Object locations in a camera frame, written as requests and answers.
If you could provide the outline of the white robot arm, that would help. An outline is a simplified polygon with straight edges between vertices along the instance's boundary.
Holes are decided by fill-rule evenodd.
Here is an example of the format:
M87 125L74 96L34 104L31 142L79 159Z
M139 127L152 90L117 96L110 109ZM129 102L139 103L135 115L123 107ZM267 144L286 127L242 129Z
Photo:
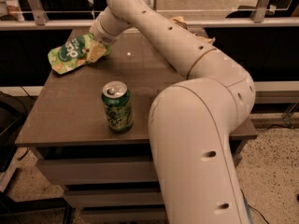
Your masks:
M149 112L151 153L170 224L249 224L229 135L255 103L237 62L151 8L152 0L107 0L91 32L105 45L135 27L183 76Z

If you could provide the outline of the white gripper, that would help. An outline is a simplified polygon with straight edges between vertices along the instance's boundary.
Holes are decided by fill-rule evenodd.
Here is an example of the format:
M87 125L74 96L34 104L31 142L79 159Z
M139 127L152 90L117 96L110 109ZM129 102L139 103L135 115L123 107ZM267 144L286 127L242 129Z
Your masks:
M93 41L87 48L87 62L95 63L106 53L107 49L105 46L113 45L120 38L120 34L112 34L106 31L99 20L93 22L90 33L97 42Z

